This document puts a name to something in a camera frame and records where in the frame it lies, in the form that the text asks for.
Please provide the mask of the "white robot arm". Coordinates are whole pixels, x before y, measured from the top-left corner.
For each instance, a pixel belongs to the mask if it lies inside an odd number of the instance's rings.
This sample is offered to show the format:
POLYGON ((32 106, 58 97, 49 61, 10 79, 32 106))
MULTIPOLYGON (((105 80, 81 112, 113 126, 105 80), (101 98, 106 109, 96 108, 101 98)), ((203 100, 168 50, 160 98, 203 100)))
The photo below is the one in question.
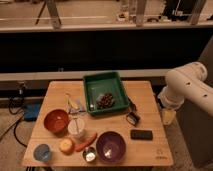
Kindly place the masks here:
POLYGON ((189 100, 213 117, 213 87, 204 83, 208 71, 201 62, 173 68, 165 74, 166 85, 158 94, 162 121, 170 125, 176 111, 189 100))

